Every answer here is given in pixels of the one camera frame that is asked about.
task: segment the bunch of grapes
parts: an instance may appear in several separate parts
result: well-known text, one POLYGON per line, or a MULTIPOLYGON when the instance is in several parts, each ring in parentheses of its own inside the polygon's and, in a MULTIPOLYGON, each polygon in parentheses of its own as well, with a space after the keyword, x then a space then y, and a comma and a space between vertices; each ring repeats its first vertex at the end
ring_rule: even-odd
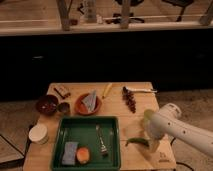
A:
POLYGON ((132 113, 136 112, 136 101, 134 99, 134 94, 130 90, 128 90, 126 87, 123 87, 122 91, 123 100, 125 100, 126 105, 129 107, 129 110, 132 113))

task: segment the dark floor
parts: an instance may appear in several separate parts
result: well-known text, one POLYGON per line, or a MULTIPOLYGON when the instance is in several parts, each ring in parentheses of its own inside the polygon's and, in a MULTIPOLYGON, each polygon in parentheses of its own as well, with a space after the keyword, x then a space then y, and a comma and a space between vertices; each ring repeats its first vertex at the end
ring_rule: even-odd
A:
MULTIPOLYGON (((156 97, 160 107, 169 102, 178 105, 183 112, 182 121, 213 131, 213 89, 159 92, 156 97)), ((34 108, 35 103, 36 100, 0 103, 0 133, 23 154, 29 127, 36 123, 39 116, 34 108)), ((178 162, 188 164, 195 171, 213 170, 213 158, 202 154, 184 142, 176 140, 172 148, 178 162)), ((22 158, 22 155, 9 146, 3 138, 0 139, 0 150, 0 160, 6 160, 7 157, 22 158)), ((22 170, 20 162, 6 166, 0 165, 0 170, 22 170)), ((177 171, 189 171, 189 169, 178 165, 177 171)))

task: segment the wooden bowl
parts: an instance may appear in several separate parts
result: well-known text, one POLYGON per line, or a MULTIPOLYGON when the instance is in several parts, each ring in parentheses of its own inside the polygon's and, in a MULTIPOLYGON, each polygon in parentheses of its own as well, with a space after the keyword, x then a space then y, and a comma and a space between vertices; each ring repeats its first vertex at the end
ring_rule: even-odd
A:
POLYGON ((82 100, 88 96, 89 93, 86 93, 86 94, 82 94, 75 102, 75 106, 74 106, 74 109, 75 111, 80 114, 80 115, 92 115, 92 114, 95 114, 96 112, 99 111, 101 105, 102 105, 102 102, 100 100, 100 98, 98 96, 96 96, 96 104, 95 104, 95 109, 92 111, 92 112, 88 112, 86 106, 84 105, 84 103, 82 102, 82 100))
POLYGON ((53 115, 58 106, 58 98, 54 95, 44 95, 36 103, 36 109, 45 115, 53 115))

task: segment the white cup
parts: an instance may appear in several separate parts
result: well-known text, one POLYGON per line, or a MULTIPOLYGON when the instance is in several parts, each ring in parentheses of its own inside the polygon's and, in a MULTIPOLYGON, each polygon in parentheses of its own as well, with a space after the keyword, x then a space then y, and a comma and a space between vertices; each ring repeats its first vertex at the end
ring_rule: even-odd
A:
POLYGON ((36 144, 44 144, 48 141, 47 127, 44 124, 35 125, 29 132, 29 139, 36 144))

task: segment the blue sponge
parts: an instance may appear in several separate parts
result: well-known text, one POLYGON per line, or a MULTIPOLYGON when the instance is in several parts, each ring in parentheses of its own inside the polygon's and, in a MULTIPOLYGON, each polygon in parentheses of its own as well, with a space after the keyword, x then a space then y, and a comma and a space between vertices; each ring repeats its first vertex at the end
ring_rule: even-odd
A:
POLYGON ((63 165, 75 165, 75 155, 78 147, 78 142, 66 142, 64 155, 62 158, 63 165))

